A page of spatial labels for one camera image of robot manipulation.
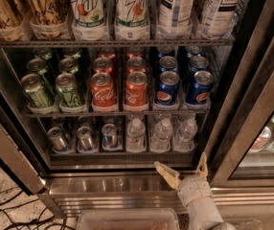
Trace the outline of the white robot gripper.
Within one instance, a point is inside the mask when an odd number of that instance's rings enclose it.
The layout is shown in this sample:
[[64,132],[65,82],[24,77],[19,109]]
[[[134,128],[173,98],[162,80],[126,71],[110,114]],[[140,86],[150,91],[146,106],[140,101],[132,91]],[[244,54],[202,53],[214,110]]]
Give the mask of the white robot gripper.
[[154,162],[157,172],[175,190],[184,207],[195,204],[197,207],[210,206],[213,197],[210,185],[207,181],[208,166],[207,155],[203,152],[200,156],[195,170],[196,175],[186,176],[182,181],[179,179],[180,173],[158,161]]

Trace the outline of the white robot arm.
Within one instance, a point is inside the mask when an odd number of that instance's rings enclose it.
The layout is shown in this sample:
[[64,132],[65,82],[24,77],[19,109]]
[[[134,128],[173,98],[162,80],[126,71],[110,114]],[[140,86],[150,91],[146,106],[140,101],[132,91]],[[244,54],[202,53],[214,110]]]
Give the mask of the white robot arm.
[[180,178],[180,173],[158,161],[155,169],[162,175],[188,212],[188,230],[237,230],[231,223],[223,220],[217,208],[210,184],[208,183],[207,155],[201,154],[193,174]]

